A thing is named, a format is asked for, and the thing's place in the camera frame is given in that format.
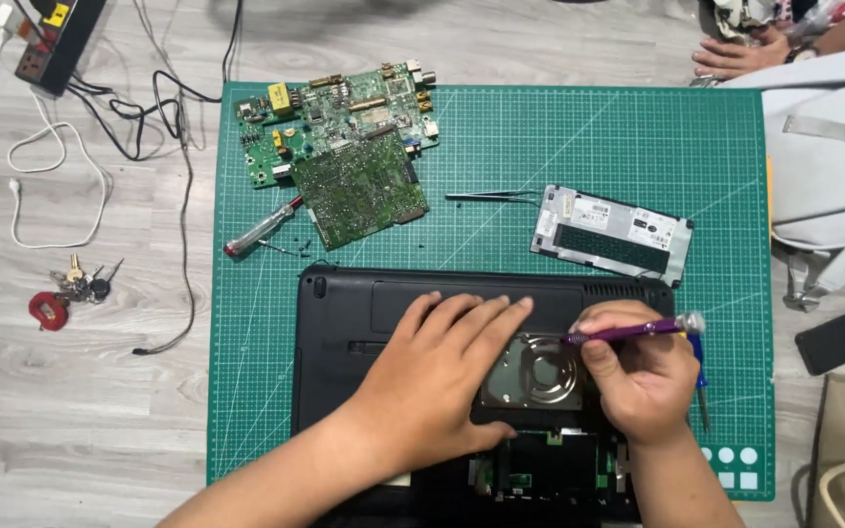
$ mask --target white bag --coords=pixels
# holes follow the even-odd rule
[[[773,238],[789,259],[788,306],[845,285],[845,52],[771,67],[720,88],[760,88],[771,158]]]

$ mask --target purple screwdriver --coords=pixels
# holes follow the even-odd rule
[[[602,341],[619,341],[622,339],[628,339],[629,337],[637,337],[639,335],[677,333],[680,331],[688,334],[699,335],[703,333],[704,330],[706,330],[706,321],[701,315],[699,315],[698,312],[684,312],[675,318],[665,318],[625,328],[602,330],[593,333],[592,335],[585,335],[582,332],[568,333],[559,341],[565,345],[577,347],[586,341],[592,341],[593,339],[601,339]]]

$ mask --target blue screwdriver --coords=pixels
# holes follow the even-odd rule
[[[697,376],[699,415],[703,420],[703,430],[710,432],[710,411],[706,406],[706,376],[703,375],[703,344],[696,333],[687,333],[687,340],[693,345],[693,355],[699,362],[699,374]]]

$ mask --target power strip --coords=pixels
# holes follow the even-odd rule
[[[106,0],[61,0],[41,19],[44,39],[28,44],[15,76],[60,97],[77,68]]]

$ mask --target red keychain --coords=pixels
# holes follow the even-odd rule
[[[67,299],[41,291],[28,303],[28,313],[41,323],[42,330],[60,330],[67,324]]]

